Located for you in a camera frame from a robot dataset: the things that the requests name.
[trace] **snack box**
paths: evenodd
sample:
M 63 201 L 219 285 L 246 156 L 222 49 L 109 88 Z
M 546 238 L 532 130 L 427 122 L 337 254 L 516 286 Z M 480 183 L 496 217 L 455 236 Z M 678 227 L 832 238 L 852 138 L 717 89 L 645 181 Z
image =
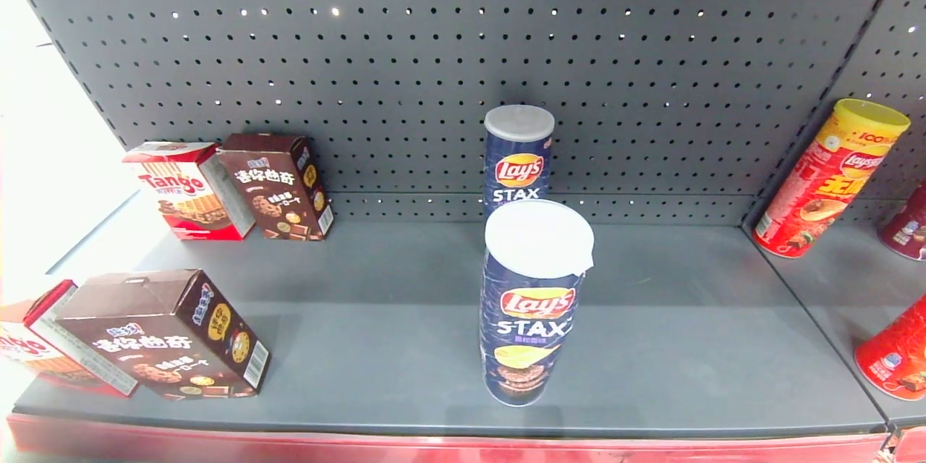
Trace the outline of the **snack box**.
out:
M 53 383 L 93 393 L 129 396 L 138 381 L 55 323 L 72 298 L 72 281 L 54 285 L 36 300 L 0 307 L 0 353 Z
M 218 162 L 215 143 L 148 141 L 126 154 L 122 163 L 153 200 L 180 239 L 241 241 L 254 219 Z
M 271 358 L 199 269 L 92 276 L 57 323 L 168 400 L 254 395 Z
M 322 241 L 334 212 L 303 136 L 232 134 L 218 159 L 268 239 Z

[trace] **silver lid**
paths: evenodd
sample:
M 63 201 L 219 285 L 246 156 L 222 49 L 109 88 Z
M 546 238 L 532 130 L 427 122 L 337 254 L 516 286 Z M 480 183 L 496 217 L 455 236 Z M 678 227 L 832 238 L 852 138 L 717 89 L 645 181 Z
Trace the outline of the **silver lid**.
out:
M 553 115 L 532 105 L 502 105 L 485 115 L 485 129 L 493 136 L 517 143 L 542 140 L 553 133 Z

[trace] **barcode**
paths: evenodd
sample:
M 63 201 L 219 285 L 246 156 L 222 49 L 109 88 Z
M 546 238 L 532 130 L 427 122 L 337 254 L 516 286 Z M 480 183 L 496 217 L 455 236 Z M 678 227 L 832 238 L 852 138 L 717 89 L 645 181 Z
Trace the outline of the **barcode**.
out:
M 328 233 L 328 228 L 331 228 L 331 223 L 334 222 L 334 213 L 331 212 L 331 206 L 325 208 L 325 211 L 321 213 L 321 218 L 318 219 L 318 225 L 321 226 L 321 234 L 324 235 Z
M 760 221 L 758 221 L 758 226 L 755 227 L 755 233 L 760 237 L 764 236 L 769 226 L 771 226 L 771 218 L 768 216 L 768 213 L 764 213 Z
M 261 344 L 260 341 L 254 344 L 254 352 L 251 353 L 251 360 L 245 370 L 245 380 L 252 387 L 258 387 L 258 383 L 260 383 L 260 377 L 264 374 L 264 367 L 267 365 L 267 354 L 268 351 L 264 344 Z

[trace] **gray metal shelf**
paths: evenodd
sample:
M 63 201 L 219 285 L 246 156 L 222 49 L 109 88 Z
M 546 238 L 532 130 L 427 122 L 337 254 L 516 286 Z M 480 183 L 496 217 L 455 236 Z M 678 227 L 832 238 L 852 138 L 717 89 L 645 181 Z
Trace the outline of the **gray metal shelf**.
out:
M 767 256 L 858 378 L 853 348 L 926 294 L 926 265 L 894 255 L 870 226 L 836 226 L 802 259 Z M 926 423 L 926 402 L 864 386 L 893 424 Z
M 204 268 L 275 354 L 261 395 L 174 403 L 141 390 L 121 400 L 36 381 L 16 412 L 209 430 L 474 436 L 884 428 L 839 355 L 735 228 L 595 226 L 598 265 L 582 288 L 576 328 L 546 394 L 513 409 L 497 404 L 480 377 L 480 224 L 342 219 L 324 243 L 182 243 L 151 213 L 133 200 L 56 273 Z

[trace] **wafer image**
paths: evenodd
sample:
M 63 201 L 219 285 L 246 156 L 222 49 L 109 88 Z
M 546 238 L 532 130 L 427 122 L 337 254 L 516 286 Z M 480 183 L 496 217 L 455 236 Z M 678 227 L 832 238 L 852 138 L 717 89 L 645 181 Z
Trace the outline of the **wafer image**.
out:
M 228 213 L 225 212 L 225 208 L 214 193 L 195 199 L 181 200 L 174 206 L 179 211 L 179 215 L 187 220 L 201 225 L 228 226 Z
M 46 372 L 87 372 L 77 362 L 68 357 L 43 358 L 43 360 L 24 360 L 27 367 Z

